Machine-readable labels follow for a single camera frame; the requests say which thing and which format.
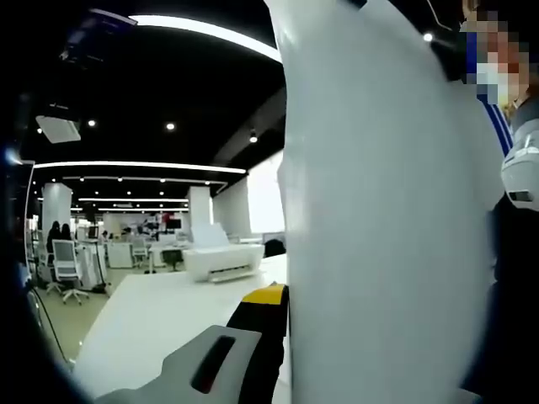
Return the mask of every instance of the floor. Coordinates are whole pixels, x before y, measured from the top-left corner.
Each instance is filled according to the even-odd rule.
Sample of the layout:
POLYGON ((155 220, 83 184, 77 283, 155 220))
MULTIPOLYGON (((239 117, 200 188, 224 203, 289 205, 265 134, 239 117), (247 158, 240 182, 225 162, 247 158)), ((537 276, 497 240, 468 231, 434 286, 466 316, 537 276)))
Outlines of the floor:
MULTIPOLYGON (((115 292, 115 289, 120 285, 122 280, 129 274, 144 275, 147 268, 126 268, 126 269, 107 269, 107 281, 110 286, 107 287, 109 295, 115 292)), ((158 268, 158 272, 169 272, 171 268, 158 268)), ((83 304, 80 306, 73 298, 67 300, 64 305, 61 296, 52 291, 46 294, 44 290, 38 291, 43 304, 51 318, 52 326, 56 331, 58 341, 64 353, 68 364, 74 364, 77 360, 78 351, 83 345, 84 338, 93 325, 98 314, 107 303, 109 297, 107 295, 90 293, 90 298, 82 298, 83 304)), ((58 344, 56 343, 51 325, 49 324, 45 312, 40 310, 41 324, 45 332, 45 338, 51 346, 52 352, 59 359, 62 359, 58 344)))

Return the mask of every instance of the face mask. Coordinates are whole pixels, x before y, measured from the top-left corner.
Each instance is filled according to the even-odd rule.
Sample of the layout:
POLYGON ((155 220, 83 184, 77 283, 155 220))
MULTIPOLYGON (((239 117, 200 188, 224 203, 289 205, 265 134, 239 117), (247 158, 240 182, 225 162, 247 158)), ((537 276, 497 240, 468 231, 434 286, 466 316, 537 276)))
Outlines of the face mask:
POLYGON ((515 78, 509 73, 498 72, 497 63, 478 63, 476 74, 478 91, 487 95, 489 104, 506 105, 518 98, 519 88, 511 84, 515 78))

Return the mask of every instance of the white desk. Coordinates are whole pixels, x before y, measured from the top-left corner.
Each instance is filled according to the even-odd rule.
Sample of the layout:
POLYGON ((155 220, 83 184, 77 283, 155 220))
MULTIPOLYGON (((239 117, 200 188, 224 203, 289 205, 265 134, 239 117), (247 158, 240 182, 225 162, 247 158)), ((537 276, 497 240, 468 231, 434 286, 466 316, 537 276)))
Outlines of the white desk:
MULTIPOLYGON (((225 284, 196 284, 186 273, 128 275, 84 339, 75 378, 93 398, 146 384, 167 355, 210 325, 226 325, 246 294, 285 283, 286 255, 264 259, 260 272, 225 284)), ((286 337, 273 403, 290 403, 289 367, 286 337)))

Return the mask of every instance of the office chair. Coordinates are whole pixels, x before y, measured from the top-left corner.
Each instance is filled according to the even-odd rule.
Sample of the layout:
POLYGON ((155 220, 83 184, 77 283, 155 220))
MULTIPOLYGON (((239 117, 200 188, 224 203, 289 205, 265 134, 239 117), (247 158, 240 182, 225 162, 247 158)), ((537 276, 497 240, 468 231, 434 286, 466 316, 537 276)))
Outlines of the office chair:
POLYGON ((53 240, 52 250, 54 251, 54 270, 56 278, 59 282, 69 282, 72 285, 71 289, 66 290, 64 297, 62 298, 64 305, 66 300, 71 296, 77 299, 79 305, 82 304, 79 296, 86 296, 87 299, 90 295, 86 292, 82 292, 75 288, 75 282, 81 280, 81 269, 77 263, 77 255, 75 253, 75 242, 68 240, 53 240))
POLYGON ((144 239, 142 237, 133 237, 132 246, 134 258, 133 260, 135 261, 135 265, 140 268, 142 263, 146 260, 146 258, 148 258, 148 250, 146 249, 146 243, 144 242, 144 239))

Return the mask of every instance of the white counter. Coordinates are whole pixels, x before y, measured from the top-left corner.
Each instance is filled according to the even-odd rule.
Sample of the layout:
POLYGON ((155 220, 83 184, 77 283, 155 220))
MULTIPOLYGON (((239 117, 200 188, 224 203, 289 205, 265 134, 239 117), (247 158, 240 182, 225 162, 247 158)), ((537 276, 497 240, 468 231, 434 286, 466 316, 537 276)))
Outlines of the white counter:
MULTIPOLYGON (((285 255, 264 259, 259 276, 225 284, 196 284, 186 273, 128 275, 84 339, 73 374, 93 398, 140 387, 161 373, 167 355, 210 325, 226 325, 246 294, 273 281, 286 282, 285 255)), ((279 404, 290 402, 285 342, 279 404)))

